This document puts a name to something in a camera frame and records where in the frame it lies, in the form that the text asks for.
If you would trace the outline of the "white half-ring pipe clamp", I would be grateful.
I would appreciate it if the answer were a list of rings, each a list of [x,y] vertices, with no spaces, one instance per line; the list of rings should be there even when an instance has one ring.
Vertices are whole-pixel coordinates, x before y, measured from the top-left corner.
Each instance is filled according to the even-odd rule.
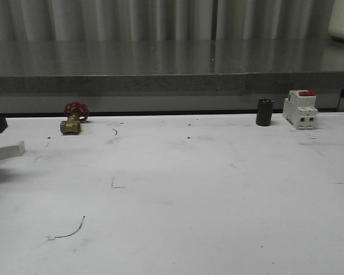
[[[16,144],[0,147],[0,160],[22,156],[25,152],[25,142],[23,140]]]

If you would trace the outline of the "grey stone counter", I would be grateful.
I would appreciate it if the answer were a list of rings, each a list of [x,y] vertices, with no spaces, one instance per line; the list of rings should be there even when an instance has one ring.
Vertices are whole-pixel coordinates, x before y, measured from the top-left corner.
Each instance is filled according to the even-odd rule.
[[[0,42],[0,113],[281,109],[293,89],[344,111],[344,43],[332,40]]]

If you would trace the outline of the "brass valve red handwheel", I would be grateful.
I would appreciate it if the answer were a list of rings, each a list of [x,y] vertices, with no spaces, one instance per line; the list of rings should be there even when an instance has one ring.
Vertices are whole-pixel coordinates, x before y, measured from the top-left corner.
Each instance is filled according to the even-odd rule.
[[[73,101],[64,108],[66,121],[60,123],[60,132],[64,135],[79,134],[81,132],[81,123],[87,121],[89,109],[85,103]]]

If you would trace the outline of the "dark brown cylindrical coupling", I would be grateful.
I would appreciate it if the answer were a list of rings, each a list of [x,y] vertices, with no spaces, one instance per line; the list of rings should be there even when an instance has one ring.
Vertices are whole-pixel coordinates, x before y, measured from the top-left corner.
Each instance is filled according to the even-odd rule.
[[[273,101],[269,99],[260,99],[257,106],[256,124],[262,127],[271,125],[273,113]]]

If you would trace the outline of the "white container on counter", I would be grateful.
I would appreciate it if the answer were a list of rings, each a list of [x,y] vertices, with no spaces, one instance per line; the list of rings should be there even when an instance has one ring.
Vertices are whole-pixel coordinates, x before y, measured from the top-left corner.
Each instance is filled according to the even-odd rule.
[[[344,41],[344,0],[334,1],[328,32],[330,37]]]

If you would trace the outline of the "white circuit breaker red switch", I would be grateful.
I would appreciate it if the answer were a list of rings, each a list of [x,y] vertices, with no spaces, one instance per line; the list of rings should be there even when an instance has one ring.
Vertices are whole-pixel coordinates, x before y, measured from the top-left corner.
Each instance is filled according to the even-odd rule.
[[[282,115],[295,129],[314,129],[318,114],[318,110],[315,108],[315,102],[315,91],[290,90],[284,100]]]

